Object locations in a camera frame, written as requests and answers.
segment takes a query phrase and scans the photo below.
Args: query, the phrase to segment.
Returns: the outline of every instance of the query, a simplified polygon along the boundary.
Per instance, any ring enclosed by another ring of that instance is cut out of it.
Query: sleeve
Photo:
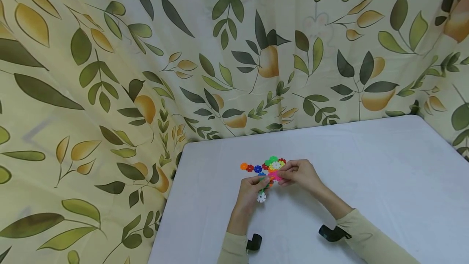
[[[357,209],[337,220],[337,226],[352,236],[346,242],[368,264],[419,264]]]
[[[247,236],[226,233],[217,264],[248,264],[247,244]]]

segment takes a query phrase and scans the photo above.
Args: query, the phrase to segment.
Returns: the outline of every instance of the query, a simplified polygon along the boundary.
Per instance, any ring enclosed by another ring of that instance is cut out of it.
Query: yellow leaf
[[[355,41],[360,39],[363,35],[358,33],[356,30],[348,29],[346,32],[347,39],[349,41]]]
[[[102,49],[114,53],[114,49],[112,48],[111,44],[109,43],[108,39],[106,36],[99,32],[96,29],[90,29],[91,30],[91,35],[93,36],[93,40],[96,42],[96,44],[101,47]]]
[[[374,66],[373,72],[371,73],[370,78],[373,79],[374,77],[378,76],[384,69],[386,61],[382,57],[375,57],[374,58]]]
[[[188,79],[192,76],[192,75],[188,75],[188,74],[182,73],[182,72],[176,72],[176,75],[179,76],[179,78],[181,78],[181,79]]]
[[[357,20],[357,24],[360,28],[366,28],[382,19],[384,15],[377,11],[365,11],[362,13]]]
[[[91,169],[93,168],[93,165],[94,165],[94,162],[96,161],[96,159],[93,159],[92,161],[86,163],[86,164],[83,164],[83,165],[80,165],[78,166],[77,168],[77,172],[79,174],[89,174]]]
[[[171,56],[169,57],[169,62],[178,60],[179,57],[181,57],[181,54],[182,52],[176,52],[176,53],[171,54]]]
[[[49,27],[37,11],[20,3],[15,10],[15,19],[25,34],[39,44],[49,47]]]
[[[197,64],[193,63],[192,61],[190,60],[181,60],[179,61],[179,63],[177,64],[177,67],[179,67],[180,69],[182,70],[195,70],[195,68],[197,67]]]
[[[446,111],[446,108],[443,106],[443,104],[441,103],[441,101],[438,99],[438,97],[436,96],[430,96],[430,98],[428,99],[429,103],[430,103],[430,106],[432,106],[432,108],[434,110],[437,110],[437,111]]]
[[[352,8],[351,11],[347,13],[347,15],[360,13],[365,7],[368,6],[368,4],[371,3],[371,1],[373,0],[364,0],[360,4],[355,5],[355,7]]]
[[[76,144],[72,149],[72,160],[85,159],[99,146],[99,144],[101,144],[101,141],[84,141]]]
[[[70,141],[70,136],[67,136],[60,141],[57,145],[57,149],[55,150],[55,156],[57,157],[57,161],[62,164],[64,161],[65,154],[67,153],[68,149],[68,142]]]
[[[37,4],[38,7],[40,7],[46,13],[60,20],[62,19],[58,11],[55,9],[55,7],[52,5],[52,3],[49,0],[32,0],[32,1],[34,1],[34,3]]]

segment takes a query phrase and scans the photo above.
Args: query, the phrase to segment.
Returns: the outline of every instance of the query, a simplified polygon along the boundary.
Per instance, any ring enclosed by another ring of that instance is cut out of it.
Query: curtain
[[[469,159],[468,12],[0,0],[0,263],[147,263],[189,141],[418,114]]]

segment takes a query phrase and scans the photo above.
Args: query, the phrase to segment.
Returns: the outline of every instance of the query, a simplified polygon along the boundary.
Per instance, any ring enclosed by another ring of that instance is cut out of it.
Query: white table
[[[376,119],[187,144],[149,264],[215,264],[240,164],[275,155],[311,161],[324,183],[421,263],[469,263],[469,164],[420,117]],[[250,264],[364,263],[318,230],[327,211],[297,186],[270,190],[248,237]]]

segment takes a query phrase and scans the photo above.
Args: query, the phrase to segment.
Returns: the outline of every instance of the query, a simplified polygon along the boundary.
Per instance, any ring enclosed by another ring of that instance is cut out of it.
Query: hand
[[[244,235],[248,231],[248,224],[256,206],[257,194],[269,184],[266,176],[255,176],[241,180],[238,200],[231,212],[227,232]]]
[[[314,166],[307,159],[290,160],[278,170],[277,174],[282,178],[278,182],[282,187],[297,183],[314,196],[327,189],[316,173]]]

